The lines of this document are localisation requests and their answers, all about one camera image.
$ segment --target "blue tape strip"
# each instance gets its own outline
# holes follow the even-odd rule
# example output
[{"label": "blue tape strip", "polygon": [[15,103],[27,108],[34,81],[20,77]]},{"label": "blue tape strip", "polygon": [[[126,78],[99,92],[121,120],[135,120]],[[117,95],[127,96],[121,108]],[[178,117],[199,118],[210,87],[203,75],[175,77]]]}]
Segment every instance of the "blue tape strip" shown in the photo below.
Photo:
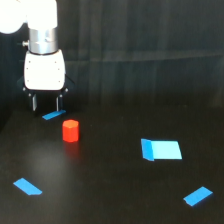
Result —
[{"label": "blue tape strip", "polygon": [[50,120],[51,118],[57,117],[57,116],[59,116],[59,115],[61,115],[61,114],[64,114],[64,113],[66,113],[65,110],[55,111],[55,112],[52,112],[52,113],[50,113],[50,114],[44,115],[43,118],[44,118],[45,120]]},{"label": "blue tape strip", "polygon": [[147,139],[141,139],[141,143],[143,158],[149,161],[154,161],[151,141]]},{"label": "blue tape strip", "polygon": [[154,159],[182,159],[177,141],[152,141]]},{"label": "blue tape strip", "polygon": [[31,183],[26,181],[24,178],[21,178],[20,180],[17,180],[15,183],[13,183],[15,186],[17,186],[20,190],[25,192],[28,195],[40,195],[42,194],[42,191],[33,186]]},{"label": "blue tape strip", "polygon": [[198,190],[191,193],[190,195],[188,195],[187,197],[185,197],[184,200],[190,206],[194,206],[195,204],[197,204],[201,200],[205,199],[206,197],[208,197],[212,193],[213,192],[208,190],[207,188],[201,187]]}]

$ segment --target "blue paper square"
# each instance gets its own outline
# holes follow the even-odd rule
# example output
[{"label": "blue paper square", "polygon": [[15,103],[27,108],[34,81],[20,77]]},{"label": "blue paper square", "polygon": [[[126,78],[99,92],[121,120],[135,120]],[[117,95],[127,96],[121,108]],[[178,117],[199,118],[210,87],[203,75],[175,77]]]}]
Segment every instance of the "blue paper square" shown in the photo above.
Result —
[{"label": "blue paper square", "polygon": [[33,186],[31,183],[29,183],[24,178],[21,178],[20,180],[17,180],[15,183],[13,183],[15,186],[17,186],[20,190],[25,192],[28,195],[40,195],[42,194],[42,191]]},{"label": "blue paper square", "polygon": [[61,115],[61,114],[64,114],[64,113],[66,113],[65,110],[55,111],[55,112],[52,112],[52,113],[50,113],[50,114],[44,115],[43,118],[44,118],[45,120],[50,120],[50,119],[52,119],[52,118],[54,118],[54,117],[57,117],[57,116],[59,116],[59,115]]},{"label": "blue paper square", "polygon": [[182,159],[177,141],[152,141],[154,159]]},{"label": "blue paper square", "polygon": [[195,204],[197,204],[201,200],[205,199],[206,197],[208,197],[212,193],[213,192],[208,190],[207,188],[201,187],[198,190],[191,193],[190,195],[188,195],[187,197],[185,197],[184,200],[190,206],[194,206]]}]

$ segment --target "red cylinder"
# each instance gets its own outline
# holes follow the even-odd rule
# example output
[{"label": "red cylinder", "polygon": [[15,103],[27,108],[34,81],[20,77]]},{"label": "red cylinder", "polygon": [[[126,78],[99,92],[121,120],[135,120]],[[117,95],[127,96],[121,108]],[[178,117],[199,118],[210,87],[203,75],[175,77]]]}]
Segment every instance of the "red cylinder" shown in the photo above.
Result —
[{"label": "red cylinder", "polygon": [[67,120],[63,122],[63,140],[66,142],[77,142],[79,140],[79,122]]}]

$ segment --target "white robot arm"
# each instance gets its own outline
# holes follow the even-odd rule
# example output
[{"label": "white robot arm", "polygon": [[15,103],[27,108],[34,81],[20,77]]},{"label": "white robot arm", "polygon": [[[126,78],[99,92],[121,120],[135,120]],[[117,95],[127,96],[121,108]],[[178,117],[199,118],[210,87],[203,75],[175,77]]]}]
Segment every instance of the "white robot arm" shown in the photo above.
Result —
[{"label": "white robot arm", "polygon": [[[28,47],[23,90],[62,90],[66,71],[62,51],[58,49],[56,1],[0,0],[0,32],[14,33],[23,23],[27,23],[29,29],[29,40],[23,42],[23,46]],[[57,110],[61,109],[58,100]],[[36,95],[33,94],[34,111],[35,101]]]}]

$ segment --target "black tabletop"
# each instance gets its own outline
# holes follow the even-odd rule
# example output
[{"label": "black tabletop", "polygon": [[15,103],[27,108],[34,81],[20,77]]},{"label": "black tabletop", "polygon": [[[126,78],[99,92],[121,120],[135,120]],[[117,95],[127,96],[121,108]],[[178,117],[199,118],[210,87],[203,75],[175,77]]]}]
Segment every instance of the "black tabletop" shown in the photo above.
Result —
[{"label": "black tabletop", "polygon": [[[62,141],[67,119],[80,122],[78,143]],[[178,141],[183,159],[144,160],[141,138]],[[89,107],[49,121],[15,111],[0,149],[0,223],[224,221],[221,109]],[[20,178],[43,193],[26,195],[13,185]],[[202,186],[213,195],[187,205]]]}]

